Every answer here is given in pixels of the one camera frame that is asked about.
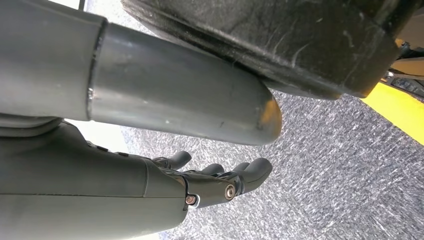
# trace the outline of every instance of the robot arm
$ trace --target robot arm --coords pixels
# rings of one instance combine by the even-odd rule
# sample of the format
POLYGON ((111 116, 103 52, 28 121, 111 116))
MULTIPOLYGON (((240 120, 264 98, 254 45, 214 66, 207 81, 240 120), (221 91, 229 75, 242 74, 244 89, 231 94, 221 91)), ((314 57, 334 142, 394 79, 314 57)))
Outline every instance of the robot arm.
POLYGON ((171 229, 188 209, 227 203, 272 170, 259 158, 224 172, 177 169, 187 152, 149 159, 86 142, 61 122, 33 137, 0 137, 0 238, 127 239, 171 229))

